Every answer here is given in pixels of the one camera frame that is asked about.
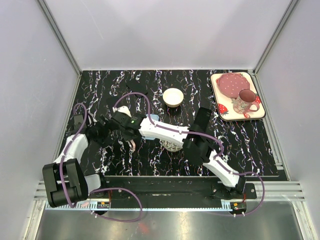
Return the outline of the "pink cased phone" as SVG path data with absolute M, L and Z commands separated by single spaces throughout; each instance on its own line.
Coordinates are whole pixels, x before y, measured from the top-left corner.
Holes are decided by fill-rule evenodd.
M 130 150 L 131 150 L 132 152 L 134 152 L 134 151 L 136 150 L 136 143 L 135 143 L 135 141 L 134 141 L 134 140 L 130 140 L 130 141 L 128 142 L 128 144 L 129 144 Z

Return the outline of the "light blue phone case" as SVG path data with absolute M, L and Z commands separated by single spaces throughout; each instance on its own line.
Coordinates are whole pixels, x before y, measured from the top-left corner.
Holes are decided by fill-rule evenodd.
M 158 121 L 158 120 L 159 120 L 159 116 L 156 115 L 156 114 L 151 114 L 151 115 L 150 115 L 150 118 L 151 118 L 153 121 Z M 151 141 L 153 141 L 153 140 L 156 139 L 155 137 L 148 137 L 148 136 L 142 136 L 142 138 L 143 138 L 144 140 L 151 140 Z

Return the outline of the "black phone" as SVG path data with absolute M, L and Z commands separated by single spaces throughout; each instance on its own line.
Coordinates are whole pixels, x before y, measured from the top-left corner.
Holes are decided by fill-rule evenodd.
M 129 80 L 126 86 L 132 91 L 146 95 L 148 93 L 145 86 L 139 83 L 137 80 Z
M 117 103 L 118 100 L 119 100 L 119 98 L 117 96 L 111 96 L 106 99 L 106 105 L 108 106 L 108 109 L 111 112 L 113 112 L 113 107 L 115 106 L 115 104 Z

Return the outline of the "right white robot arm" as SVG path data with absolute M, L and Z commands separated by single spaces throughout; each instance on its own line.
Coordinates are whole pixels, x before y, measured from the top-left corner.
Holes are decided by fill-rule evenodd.
M 113 108 L 110 119 L 112 128 L 120 130 L 125 141 L 132 143 L 138 137 L 155 138 L 174 144 L 182 149 L 187 160 L 194 165 L 202 165 L 216 175 L 224 185 L 222 195 L 239 198 L 245 192 L 246 180 L 225 163 L 214 149 L 213 142 L 223 145 L 206 134 L 212 111 L 201 107 L 191 126 L 176 126 L 153 120 L 148 116 L 132 116 L 128 107 Z

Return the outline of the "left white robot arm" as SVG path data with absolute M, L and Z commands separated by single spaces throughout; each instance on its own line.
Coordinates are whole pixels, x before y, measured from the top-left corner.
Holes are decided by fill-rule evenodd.
M 90 142 L 103 145 L 111 134 L 107 124 L 109 119 L 100 116 L 100 120 L 92 114 L 84 120 L 83 114 L 74 117 L 72 134 L 67 138 L 65 146 L 56 160 L 42 168 L 46 196 L 49 205 L 57 208 L 85 201 L 90 193 L 103 198 L 108 193 L 108 186 L 103 174 L 96 173 L 85 176 L 80 162 Z

